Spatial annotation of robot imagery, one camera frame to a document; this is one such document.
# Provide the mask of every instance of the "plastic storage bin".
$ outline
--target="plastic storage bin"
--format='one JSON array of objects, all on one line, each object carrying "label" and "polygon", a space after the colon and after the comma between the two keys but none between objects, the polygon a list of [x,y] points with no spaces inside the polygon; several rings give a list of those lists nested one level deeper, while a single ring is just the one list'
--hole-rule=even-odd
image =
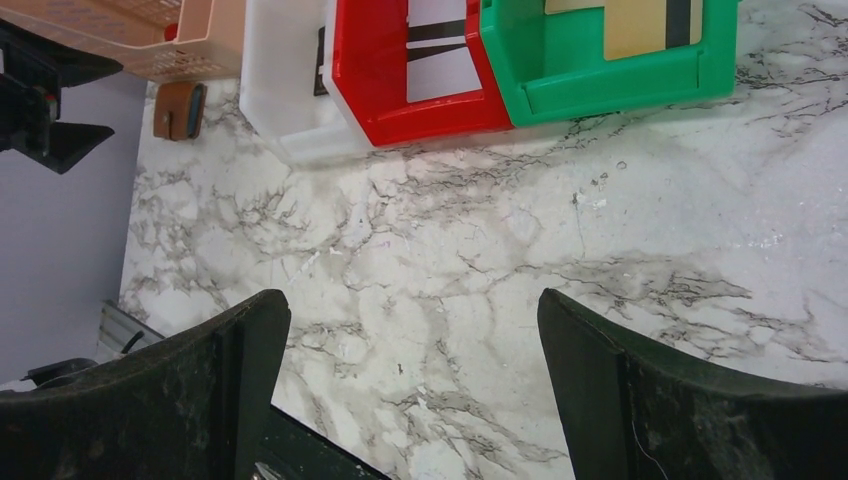
[{"label": "plastic storage bin", "polygon": [[373,149],[358,126],[347,123],[332,96],[313,95],[325,7],[312,0],[247,0],[239,107],[288,164]]},{"label": "plastic storage bin", "polygon": [[156,82],[241,70],[244,0],[4,0],[0,18]]},{"label": "plastic storage bin", "polygon": [[338,108],[342,117],[345,119],[348,128],[353,132],[354,137],[356,138],[357,150],[362,151],[363,149],[374,150],[374,146],[371,144],[371,141],[368,140],[368,136],[365,135],[365,132],[362,130],[362,127],[359,125],[359,122],[356,120],[356,117],[353,115],[353,112],[350,110],[350,106],[348,106],[347,102],[345,102],[344,97],[339,91],[338,86],[336,86],[336,82],[333,80],[333,69],[331,65],[335,61],[335,48],[332,45],[335,44],[336,39],[336,0],[327,0],[327,16],[325,25],[325,33],[324,33],[324,72],[322,73],[321,79],[324,83],[324,88],[327,89],[327,92],[330,95],[330,98],[333,99],[333,103],[336,108]]},{"label": "plastic storage bin", "polygon": [[612,61],[603,8],[545,15],[545,0],[483,0],[481,31],[509,116],[527,126],[730,94],[737,1],[703,1],[695,45]]},{"label": "plastic storage bin", "polygon": [[512,128],[479,35],[479,0],[424,0],[459,4],[465,18],[465,44],[473,61],[477,90],[421,101],[407,92],[409,3],[422,0],[337,0],[331,75],[346,104],[375,146],[426,138]]}]

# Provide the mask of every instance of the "card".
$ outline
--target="card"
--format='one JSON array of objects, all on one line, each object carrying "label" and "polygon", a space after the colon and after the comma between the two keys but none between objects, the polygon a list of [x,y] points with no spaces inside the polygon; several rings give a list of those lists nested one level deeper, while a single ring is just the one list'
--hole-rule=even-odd
[{"label": "card", "polygon": [[703,0],[606,0],[604,58],[696,44],[703,34],[703,18]]},{"label": "card", "polygon": [[465,44],[465,0],[410,0],[406,100],[410,103],[479,90]]},{"label": "card", "polygon": [[554,15],[557,13],[582,10],[584,8],[603,7],[604,0],[546,0],[545,13]]}]

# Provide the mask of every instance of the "black stripe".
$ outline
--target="black stripe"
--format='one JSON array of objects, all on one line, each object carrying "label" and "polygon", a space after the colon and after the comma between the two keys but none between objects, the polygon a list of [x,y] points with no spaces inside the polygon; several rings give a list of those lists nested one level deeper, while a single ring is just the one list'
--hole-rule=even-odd
[{"label": "black stripe", "polygon": [[666,0],[665,5],[665,48],[689,45],[692,1]]},{"label": "black stripe", "polygon": [[418,25],[409,27],[407,42],[420,42],[421,40],[435,40],[437,38],[464,37],[465,20],[454,20],[452,22],[431,23],[429,25]]},{"label": "black stripe", "polygon": [[321,76],[321,66],[324,65],[324,27],[318,29],[318,59],[315,61],[315,83],[312,85],[312,95],[320,97],[328,95],[324,87],[324,77]]},{"label": "black stripe", "polygon": [[434,55],[439,55],[453,50],[459,50],[464,46],[465,44],[461,43],[454,45],[439,45],[436,47],[410,48],[406,51],[406,61],[408,63],[414,60],[421,60],[422,58],[432,57]]}]

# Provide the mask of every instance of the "green plastic bin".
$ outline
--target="green plastic bin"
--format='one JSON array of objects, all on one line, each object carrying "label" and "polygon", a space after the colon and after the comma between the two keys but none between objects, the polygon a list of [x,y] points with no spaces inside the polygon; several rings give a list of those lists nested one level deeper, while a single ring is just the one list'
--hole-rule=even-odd
[{"label": "green plastic bin", "polygon": [[738,0],[703,0],[701,42],[604,59],[604,10],[545,15],[544,0],[483,0],[481,34],[515,126],[726,96]]}]

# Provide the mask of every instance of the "white plastic bin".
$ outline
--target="white plastic bin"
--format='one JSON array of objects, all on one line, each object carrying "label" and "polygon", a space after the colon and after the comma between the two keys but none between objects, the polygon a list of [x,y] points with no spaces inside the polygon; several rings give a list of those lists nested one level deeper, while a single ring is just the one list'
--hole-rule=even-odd
[{"label": "white plastic bin", "polygon": [[325,18],[325,29],[324,29],[324,72],[321,75],[321,80],[324,83],[324,88],[327,89],[327,92],[330,94],[330,98],[333,99],[333,103],[335,103],[336,108],[338,108],[339,113],[344,119],[345,123],[350,127],[353,131],[354,136],[357,138],[359,142],[365,142],[371,147],[371,150],[375,149],[370,140],[368,140],[368,136],[365,135],[365,130],[359,125],[359,120],[356,119],[356,116],[353,114],[353,110],[347,104],[344,96],[342,96],[341,91],[339,91],[336,86],[335,81],[333,81],[333,54],[335,53],[335,48],[333,48],[336,40],[336,2],[337,0],[326,0],[327,6],[327,15]]},{"label": "white plastic bin", "polygon": [[[339,111],[333,100],[341,98],[337,89],[325,85],[331,95],[313,95],[318,30],[327,19],[327,3],[247,0],[246,4],[239,107],[287,164],[309,164],[374,149],[358,124],[351,127]],[[335,12],[335,2],[331,10]],[[333,31],[331,26],[325,29],[325,60],[333,45],[333,34],[327,32]]]}]

